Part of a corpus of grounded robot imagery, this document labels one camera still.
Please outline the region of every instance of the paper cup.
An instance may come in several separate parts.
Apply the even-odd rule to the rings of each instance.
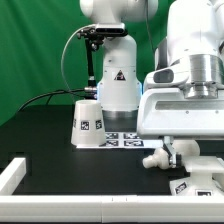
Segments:
[[[78,148],[96,147],[106,143],[99,101],[79,100],[76,102],[71,143]]]

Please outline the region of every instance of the green screen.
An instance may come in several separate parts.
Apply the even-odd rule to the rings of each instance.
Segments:
[[[168,8],[173,0],[160,0],[149,22],[153,45],[166,36]],[[91,21],[82,14],[78,0],[0,0],[0,124],[12,117],[27,100],[66,89],[61,76],[63,48],[74,31]],[[140,81],[154,69],[145,22],[128,23],[138,46]],[[97,79],[101,78],[102,50],[93,55]],[[65,74],[72,89],[87,85],[84,40],[74,38],[66,57]],[[46,100],[35,102],[44,104]],[[51,104],[72,104],[69,96],[56,96]]]

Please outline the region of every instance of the black cable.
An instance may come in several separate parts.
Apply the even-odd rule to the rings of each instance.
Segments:
[[[22,111],[25,107],[27,107],[30,103],[36,101],[36,100],[39,100],[39,99],[42,99],[44,97],[52,97],[52,96],[55,96],[55,95],[63,95],[63,94],[71,94],[71,95],[74,95],[74,96],[78,96],[78,97],[82,97],[78,94],[76,94],[77,92],[83,92],[85,91],[84,89],[75,89],[75,90],[71,90],[71,91],[66,91],[66,90],[57,90],[57,91],[54,91],[54,92],[50,92],[50,93],[45,93],[45,94],[42,94],[42,95],[39,95],[39,96],[36,96],[30,100],[28,100],[26,103],[24,103],[20,108],[19,110],[17,111],[20,112]]]
[[[222,50],[224,49],[224,41],[222,44],[219,46],[219,53],[222,54]]]
[[[69,93],[69,91],[66,91],[66,90],[63,90],[63,89],[58,89],[58,90],[56,90],[55,92],[58,92],[58,91],[62,91],[62,92],[64,92],[64,94]],[[55,95],[58,95],[58,94],[52,94],[52,95],[50,95],[50,97],[48,98],[47,102],[45,103],[46,106],[49,105],[49,103],[50,103],[52,97],[55,96]],[[73,94],[73,93],[71,93],[71,95],[75,95],[75,96],[80,97],[80,98],[85,98],[85,96],[81,96],[81,95],[78,95],[78,94]]]
[[[153,45],[153,40],[152,40],[152,35],[151,35],[151,30],[150,30],[150,26],[149,26],[149,13],[148,13],[148,1],[145,2],[145,22],[146,22],[146,28],[147,28],[147,33],[148,33],[148,39],[149,39],[149,43],[150,43],[150,47],[153,53],[153,58],[154,58],[154,54],[155,54],[155,48]]]

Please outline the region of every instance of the black tabletop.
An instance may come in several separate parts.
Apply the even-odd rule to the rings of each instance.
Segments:
[[[184,168],[145,169],[152,149],[77,150],[70,143],[72,106],[32,106],[0,127],[0,171],[15,157],[27,174],[15,195],[170,195]],[[135,132],[136,119],[105,119],[106,131]],[[223,157],[224,142],[200,141],[202,154]]]

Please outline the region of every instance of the white frame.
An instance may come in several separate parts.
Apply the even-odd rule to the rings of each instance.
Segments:
[[[0,175],[10,189],[0,191],[0,222],[224,221],[222,197],[11,195],[25,173],[25,158],[16,158]]]

